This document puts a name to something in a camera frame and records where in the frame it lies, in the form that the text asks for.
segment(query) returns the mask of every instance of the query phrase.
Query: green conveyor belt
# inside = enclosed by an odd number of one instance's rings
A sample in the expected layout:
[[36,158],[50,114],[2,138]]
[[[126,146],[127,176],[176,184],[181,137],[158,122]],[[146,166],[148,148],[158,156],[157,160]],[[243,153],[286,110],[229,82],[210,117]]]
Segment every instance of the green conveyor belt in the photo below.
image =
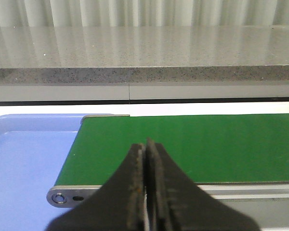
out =
[[83,121],[55,185],[103,185],[147,137],[195,182],[289,181],[289,114],[114,116]]

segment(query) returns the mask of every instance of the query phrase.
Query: blue tray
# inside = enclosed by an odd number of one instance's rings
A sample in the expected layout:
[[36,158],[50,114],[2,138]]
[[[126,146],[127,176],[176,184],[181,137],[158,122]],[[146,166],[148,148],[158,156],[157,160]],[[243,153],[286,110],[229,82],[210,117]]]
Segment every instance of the blue tray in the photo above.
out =
[[42,231],[68,209],[46,201],[83,114],[0,116],[0,231]]

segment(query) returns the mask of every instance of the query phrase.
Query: green belt surface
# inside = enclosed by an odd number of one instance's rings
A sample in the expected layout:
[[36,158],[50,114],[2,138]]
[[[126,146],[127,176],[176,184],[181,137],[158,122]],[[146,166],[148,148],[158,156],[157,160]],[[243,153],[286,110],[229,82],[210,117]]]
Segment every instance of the green belt surface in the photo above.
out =
[[103,185],[147,137],[195,182],[289,181],[289,114],[112,116],[84,119],[55,185]]

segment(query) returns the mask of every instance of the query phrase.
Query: gray speckled surface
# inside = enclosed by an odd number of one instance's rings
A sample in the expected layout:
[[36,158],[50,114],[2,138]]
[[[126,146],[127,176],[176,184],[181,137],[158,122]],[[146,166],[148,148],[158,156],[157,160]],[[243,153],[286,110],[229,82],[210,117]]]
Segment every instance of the gray speckled surface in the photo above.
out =
[[245,80],[289,80],[289,26],[0,28],[0,85]]

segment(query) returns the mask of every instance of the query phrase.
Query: white curtain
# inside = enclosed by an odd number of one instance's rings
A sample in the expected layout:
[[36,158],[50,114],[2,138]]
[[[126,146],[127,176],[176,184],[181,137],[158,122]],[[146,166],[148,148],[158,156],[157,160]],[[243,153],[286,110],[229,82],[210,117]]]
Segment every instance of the white curtain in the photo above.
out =
[[289,0],[0,0],[0,26],[289,25]]

